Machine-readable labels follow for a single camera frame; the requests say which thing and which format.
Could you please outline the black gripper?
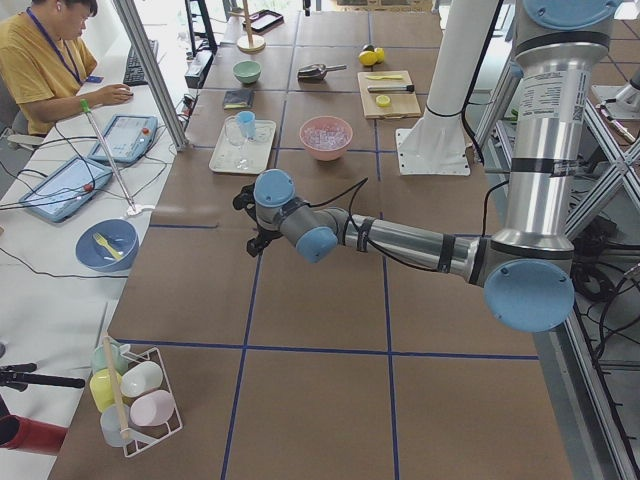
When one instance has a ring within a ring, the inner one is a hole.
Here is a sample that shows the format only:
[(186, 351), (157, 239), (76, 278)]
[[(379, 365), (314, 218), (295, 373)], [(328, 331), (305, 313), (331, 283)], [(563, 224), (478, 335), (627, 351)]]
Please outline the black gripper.
[(251, 257), (259, 256), (265, 249), (264, 243), (270, 243), (278, 238), (277, 230), (268, 230), (262, 227), (257, 219), (257, 207), (254, 197), (255, 184), (251, 183), (241, 188), (240, 192), (234, 197), (232, 205), (235, 210), (244, 210), (245, 213), (254, 221), (257, 227), (257, 235), (248, 240), (246, 244), (247, 253)]

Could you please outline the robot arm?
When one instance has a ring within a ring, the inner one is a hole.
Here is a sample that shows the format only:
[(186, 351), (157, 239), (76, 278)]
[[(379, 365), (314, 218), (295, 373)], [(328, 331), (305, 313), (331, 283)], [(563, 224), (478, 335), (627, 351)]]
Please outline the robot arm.
[(484, 290), (492, 315), (524, 332), (570, 315), (574, 246), (567, 218), (594, 66), (607, 54), (620, 1), (521, 1), (512, 58), (522, 76), (501, 225), (465, 237), (311, 204), (280, 169), (261, 173), (234, 198), (255, 222), (247, 243), (259, 255), (284, 238), (307, 261), (339, 245), (375, 250), (398, 263), (450, 273)]

